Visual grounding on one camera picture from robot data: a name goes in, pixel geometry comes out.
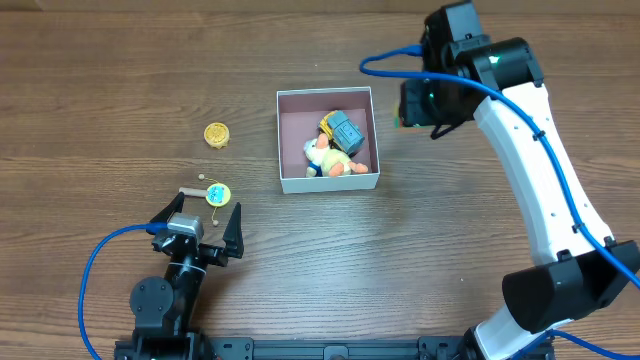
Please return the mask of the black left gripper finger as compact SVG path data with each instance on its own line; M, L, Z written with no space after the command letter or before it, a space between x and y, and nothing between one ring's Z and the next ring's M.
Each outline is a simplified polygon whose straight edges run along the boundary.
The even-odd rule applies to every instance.
M184 201L185 194L179 192L164 209L150 220L150 223L168 223L175 213L182 212Z
M241 259L244 255L244 241L241 230L242 206L237 202L223 234L227 257Z

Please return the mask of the multicoloured puzzle cube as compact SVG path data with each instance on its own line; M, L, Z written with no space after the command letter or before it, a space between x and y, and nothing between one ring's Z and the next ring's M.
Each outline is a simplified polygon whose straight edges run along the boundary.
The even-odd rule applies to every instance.
M432 126L431 119L420 102L397 102L394 108L395 127L401 129Z

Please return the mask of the yellow round ridged toy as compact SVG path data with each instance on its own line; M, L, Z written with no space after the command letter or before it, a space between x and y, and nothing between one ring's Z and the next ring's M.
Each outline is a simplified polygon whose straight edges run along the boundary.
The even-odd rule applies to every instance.
M226 147L230 141L230 130L221 122L209 124L203 132L206 143L215 149Z

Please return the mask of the yellow and grey toy truck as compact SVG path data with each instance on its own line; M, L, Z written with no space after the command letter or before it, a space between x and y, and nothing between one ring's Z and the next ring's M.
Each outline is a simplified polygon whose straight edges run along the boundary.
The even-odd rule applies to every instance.
M362 147L365 137L360 128L340 110L335 110L324 116L318 128L327 135L329 141L347 155L356 154Z

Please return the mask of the cream plush animal toy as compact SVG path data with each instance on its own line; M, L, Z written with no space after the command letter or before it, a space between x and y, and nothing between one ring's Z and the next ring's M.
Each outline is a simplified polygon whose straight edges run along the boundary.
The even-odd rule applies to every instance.
M329 138L321 133L307 141L303 150L309 163L306 177L340 177L351 174L366 174L367 165L354 162L345 152L332 148Z

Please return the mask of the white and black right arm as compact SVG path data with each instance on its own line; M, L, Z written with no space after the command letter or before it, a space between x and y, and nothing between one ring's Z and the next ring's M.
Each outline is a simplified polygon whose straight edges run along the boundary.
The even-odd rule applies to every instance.
M532 267L503 278L502 308L465 334L461 357L522 359L637 285L638 245L618 242L591 205L529 44L493 41L473 3L462 1L429 15L406 53L423 67L402 76L402 125L427 127L437 139L474 122L503 165L530 243Z

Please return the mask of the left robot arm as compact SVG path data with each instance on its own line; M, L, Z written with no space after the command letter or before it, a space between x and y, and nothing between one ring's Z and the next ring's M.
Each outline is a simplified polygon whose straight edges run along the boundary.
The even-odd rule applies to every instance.
M202 241L202 221L182 212L184 201L185 194L178 193L149 221L153 250L167 255L169 263L162 277L147 277L132 289L135 327L130 341L115 344L116 360L217 357L208 336L191 320L207 267L225 267L229 259L243 257L241 205L234 206L220 247Z

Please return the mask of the small wooden rattle drum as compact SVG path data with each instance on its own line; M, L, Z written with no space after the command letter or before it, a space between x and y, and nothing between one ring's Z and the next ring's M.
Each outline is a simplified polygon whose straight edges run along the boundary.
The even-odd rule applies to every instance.
M198 180L201 182L208 181L209 185L206 189L180 187L179 191L182 192L186 197L204 199L207 204L213 208L211 214L212 225L214 227L218 227L219 221L215 218L216 211L229 203L229 201L231 200L231 190L226 184L219 182L213 178L207 177L203 173L200 173L198 175Z

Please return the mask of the white square cardboard box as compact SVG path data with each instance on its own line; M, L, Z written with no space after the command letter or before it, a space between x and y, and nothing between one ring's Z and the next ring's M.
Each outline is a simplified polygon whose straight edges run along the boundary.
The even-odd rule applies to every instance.
M370 190L380 177L380 161L372 91L369 86L280 90L277 92L280 181L283 192L313 193ZM353 160L369 168L366 174L308 178L304 143L319 135L318 123L340 110L359 127L364 143Z

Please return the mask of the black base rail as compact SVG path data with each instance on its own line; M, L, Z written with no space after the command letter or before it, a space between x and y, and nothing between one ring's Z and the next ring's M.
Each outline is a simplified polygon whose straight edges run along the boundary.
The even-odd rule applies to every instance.
M461 359L463 339L423 336L416 340L254 340L213 337L208 345L193 338L118 341L113 358L221 359L221 360L331 360L331 359Z

